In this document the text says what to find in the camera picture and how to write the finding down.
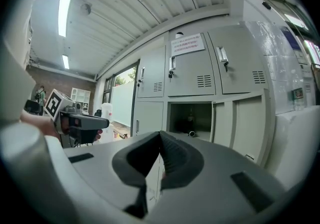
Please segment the door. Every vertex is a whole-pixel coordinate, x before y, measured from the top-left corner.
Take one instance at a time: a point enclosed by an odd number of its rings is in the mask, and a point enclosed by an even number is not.
[[[267,88],[262,53],[244,25],[209,31],[218,61],[223,94],[249,93]]]
[[[136,135],[162,129],[163,102],[135,102],[133,131]]]
[[[163,97],[165,77],[165,46],[141,57],[138,71],[138,98]]]
[[[136,101],[134,108],[133,131],[136,135],[162,130],[163,102]],[[159,155],[145,179],[147,184],[146,202],[149,211],[155,206],[160,197],[158,183],[161,182],[160,175],[163,169],[163,161]]]
[[[203,33],[205,50],[167,58],[166,93],[168,96],[211,95],[216,93],[214,71]]]

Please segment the white paper sign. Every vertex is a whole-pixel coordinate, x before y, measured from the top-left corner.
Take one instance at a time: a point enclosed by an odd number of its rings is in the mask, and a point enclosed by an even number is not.
[[[200,33],[171,41],[171,56],[204,50]]]

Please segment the locker handle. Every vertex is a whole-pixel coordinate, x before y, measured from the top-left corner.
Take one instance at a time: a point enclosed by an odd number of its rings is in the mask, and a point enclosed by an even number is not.
[[[138,133],[139,132],[139,120],[136,120],[136,125],[135,125],[135,132]]]
[[[223,46],[217,47],[216,51],[218,52],[220,62],[228,62],[227,53]]]
[[[176,57],[172,56],[169,59],[169,70],[175,70],[176,69]]]
[[[141,76],[140,76],[140,79],[143,79],[144,78],[144,76],[145,76],[145,67],[143,67],[142,69],[141,69]]]

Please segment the brick wall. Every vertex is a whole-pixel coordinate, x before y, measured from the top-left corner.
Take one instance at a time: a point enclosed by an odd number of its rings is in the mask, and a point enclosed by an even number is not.
[[[46,99],[48,99],[53,89],[56,89],[65,95],[71,97],[72,88],[79,88],[83,90],[90,91],[90,103],[89,103],[89,114],[93,115],[96,110],[93,112],[94,105],[94,97],[95,97],[95,89],[96,84],[94,82],[90,82],[87,80],[82,80],[70,76],[66,76],[59,73],[54,73],[46,70],[42,70],[36,67],[27,67],[26,71],[29,75],[35,80],[36,85],[33,90],[33,95],[35,91],[40,88],[40,86],[44,86],[44,90],[46,91]]]

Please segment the door frame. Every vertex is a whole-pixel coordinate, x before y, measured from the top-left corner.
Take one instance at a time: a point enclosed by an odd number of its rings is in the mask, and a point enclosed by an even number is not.
[[[115,78],[116,78],[118,75],[120,75],[121,73],[123,73],[123,72],[125,72],[125,71],[127,71],[127,70],[129,70],[129,69],[131,69],[131,68],[133,68],[133,67],[136,66],[135,79],[134,79],[134,87],[133,87],[133,96],[132,96],[132,107],[131,107],[131,108],[132,108],[132,109],[131,109],[131,122],[130,122],[130,134],[131,134],[131,135],[133,134],[134,108],[135,108],[135,101],[136,101],[136,94],[135,94],[135,93],[136,93],[136,90],[137,90],[137,87],[136,87],[136,86],[137,86],[137,77],[138,77],[139,64],[140,64],[140,59],[139,59],[137,62],[135,62],[135,63],[127,66],[126,68],[118,71],[117,73],[114,73],[112,76],[110,76],[109,78],[107,78],[107,79],[105,80],[106,86],[108,86],[108,81],[109,81],[109,80],[111,80],[111,86],[110,86],[110,89],[107,89],[107,90],[104,90],[104,91],[103,91],[104,94],[103,94],[103,98],[102,98],[102,99],[104,99],[105,94],[108,94],[108,93],[109,93],[108,103],[111,103],[112,90],[113,90],[113,88],[114,88],[114,86],[115,86],[115,80],[116,80]]]

